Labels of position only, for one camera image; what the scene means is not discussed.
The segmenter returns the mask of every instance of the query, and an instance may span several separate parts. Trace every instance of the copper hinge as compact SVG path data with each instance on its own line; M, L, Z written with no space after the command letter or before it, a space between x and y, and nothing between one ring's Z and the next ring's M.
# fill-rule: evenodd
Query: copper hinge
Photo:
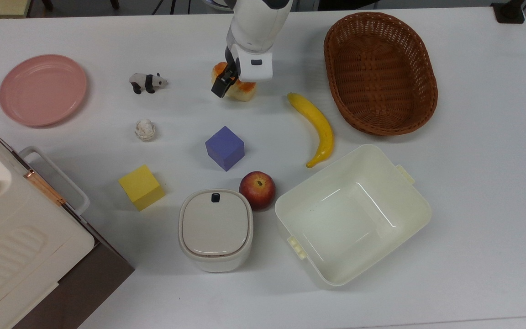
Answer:
M48 184L41 175L38 175L33 169L30 169L29 172L23 175L27 181L29 181L36 189L38 189L42 194L44 194L48 199L54 202L57 206L62 206L66 203L66 200L60 196L55 189Z

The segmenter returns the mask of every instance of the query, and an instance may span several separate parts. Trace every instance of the pink plate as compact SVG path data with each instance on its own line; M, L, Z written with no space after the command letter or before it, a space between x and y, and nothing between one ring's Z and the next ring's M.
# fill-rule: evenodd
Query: pink plate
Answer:
M0 105L14 121L30 127L52 125L77 110L86 93L86 75L60 55L30 58L14 67L0 87Z

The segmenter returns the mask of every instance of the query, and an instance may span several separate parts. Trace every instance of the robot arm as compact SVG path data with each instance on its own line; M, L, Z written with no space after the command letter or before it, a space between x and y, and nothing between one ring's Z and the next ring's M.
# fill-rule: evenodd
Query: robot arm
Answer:
M227 67L212 92L223 97L237 78L244 82L271 79L272 46L293 0L225 0L234 10L227 34Z

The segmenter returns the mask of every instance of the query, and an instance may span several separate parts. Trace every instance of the brown woven basket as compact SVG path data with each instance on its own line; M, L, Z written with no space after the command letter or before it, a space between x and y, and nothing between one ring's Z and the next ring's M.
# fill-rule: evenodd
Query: brown woven basket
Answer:
M356 129L372 135L415 131L432 117L438 88L421 38L396 17L359 12L324 40L330 91Z

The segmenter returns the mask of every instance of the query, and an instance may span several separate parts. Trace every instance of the canister lid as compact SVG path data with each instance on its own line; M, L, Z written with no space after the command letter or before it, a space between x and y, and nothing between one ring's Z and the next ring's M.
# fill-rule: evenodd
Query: canister lid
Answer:
M200 256L225 256L247 240L247 205L238 193L209 190L194 196L182 214L182 239L190 252Z

